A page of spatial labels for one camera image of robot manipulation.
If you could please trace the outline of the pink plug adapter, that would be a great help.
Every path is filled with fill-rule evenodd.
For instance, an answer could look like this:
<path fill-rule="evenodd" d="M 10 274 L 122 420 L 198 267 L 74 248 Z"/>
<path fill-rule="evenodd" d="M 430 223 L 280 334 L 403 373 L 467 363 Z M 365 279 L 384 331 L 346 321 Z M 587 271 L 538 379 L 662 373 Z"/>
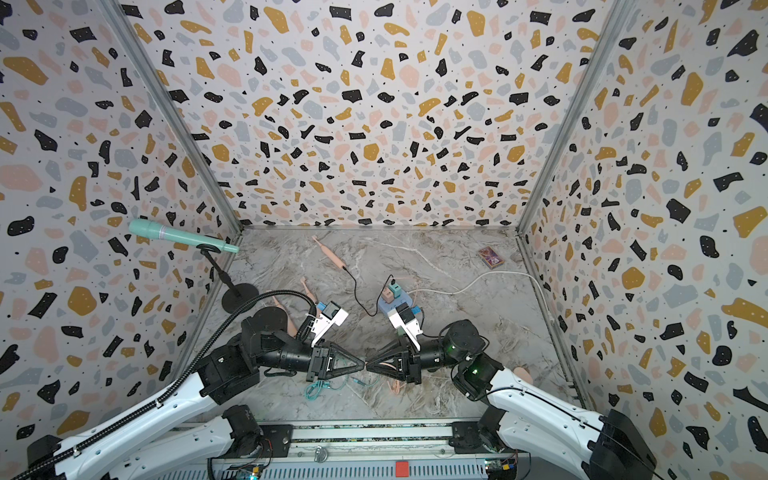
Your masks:
<path fill-rule="evenodd" d="M 394 301 L 394 294 L 388 288 L 386 288 L 382 291 L 381 298 L 386 303 L 392 303 Z"/>

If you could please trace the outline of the teal plug adapter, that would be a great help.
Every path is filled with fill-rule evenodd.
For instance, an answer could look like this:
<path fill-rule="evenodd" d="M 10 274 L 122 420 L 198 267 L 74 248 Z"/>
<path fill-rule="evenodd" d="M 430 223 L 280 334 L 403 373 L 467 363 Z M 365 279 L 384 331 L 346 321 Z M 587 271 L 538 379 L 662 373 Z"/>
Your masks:
<path fill-rule="evenodd" d="M 402 295 L 402 288 L 397 283 L 390 284 L 389 289 L 395 298 L 399 298 Z"/>

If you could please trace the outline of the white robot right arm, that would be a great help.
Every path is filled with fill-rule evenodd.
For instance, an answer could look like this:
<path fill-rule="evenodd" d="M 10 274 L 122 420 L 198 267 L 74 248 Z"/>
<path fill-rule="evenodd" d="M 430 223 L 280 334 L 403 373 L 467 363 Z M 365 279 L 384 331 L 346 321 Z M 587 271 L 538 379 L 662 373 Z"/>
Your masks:
<path fill-rule="evenodd" d="M 579 479 L 653 479 L 657 460 L 624 413 L 580 408 L 537 387 L 486 352 L 487 339 L 459 320 L 424 341 L 401 337 L 366 361 L 371 373 L 419 384 L 448 368 L 457 390 L 485 404 L 478 426 L 489 449 L 522 450 Z"/>

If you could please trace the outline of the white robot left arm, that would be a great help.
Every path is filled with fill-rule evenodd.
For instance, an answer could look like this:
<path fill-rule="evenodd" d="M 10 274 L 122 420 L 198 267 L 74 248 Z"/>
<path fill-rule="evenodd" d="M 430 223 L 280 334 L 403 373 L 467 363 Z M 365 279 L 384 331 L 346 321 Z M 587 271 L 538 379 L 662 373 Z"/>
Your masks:
<path fill-rule="evenodd" d="M 114 419 L 67 439 L 47 435 L 28 448 L 22 479 L 144 479 L 196 458 L 244 456 L 276 447 L 245 405 L 228 408 L 191 430 L 173 430 L 256 386 L 264 372 L 308 381 L 361 371 L 363 360 L 342 347 L 287 332 L 284 310 L 268 306 L 245 318 L 241 331 L 216 349 L 204 347 L 170 386 Z"/>

